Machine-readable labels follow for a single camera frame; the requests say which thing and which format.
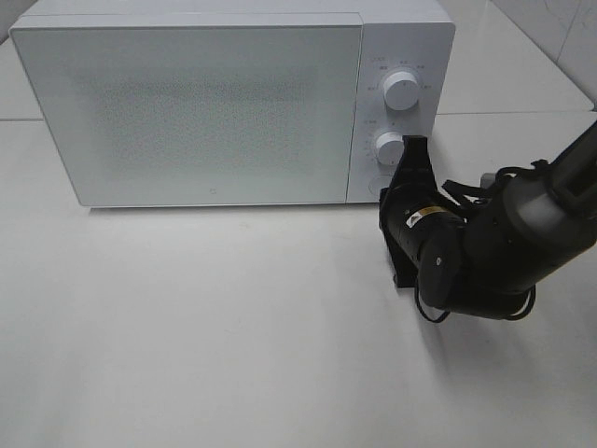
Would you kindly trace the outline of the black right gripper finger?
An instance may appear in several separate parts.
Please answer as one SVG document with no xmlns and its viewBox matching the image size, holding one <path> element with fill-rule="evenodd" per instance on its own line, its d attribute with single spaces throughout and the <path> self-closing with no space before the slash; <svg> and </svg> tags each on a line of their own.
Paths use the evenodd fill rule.
<svg viewBox="0 0 597 448">
<path fill-rule="evenodd" d="M 433 175 L 427 138 L 422 135 L 404 135 L 403 144 L 403 154 L 395 175 Z"/>
</svg>

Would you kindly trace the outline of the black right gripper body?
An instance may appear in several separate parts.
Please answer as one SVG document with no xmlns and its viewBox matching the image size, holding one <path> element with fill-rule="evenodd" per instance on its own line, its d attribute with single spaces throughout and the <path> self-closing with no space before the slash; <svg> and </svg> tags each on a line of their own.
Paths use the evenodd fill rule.
<svg viewBox="0 0 597 448">
<path fill-rule="evenodd" d="M 420 253 L 431 233 L 423 220 L 440 207 L 438 194 L 426 185 L 399 184 L 392 180 L 380 193 L 379 226 L 394 268 L 398 288 L 414 287 L 420 265 Z"/>
</svg>

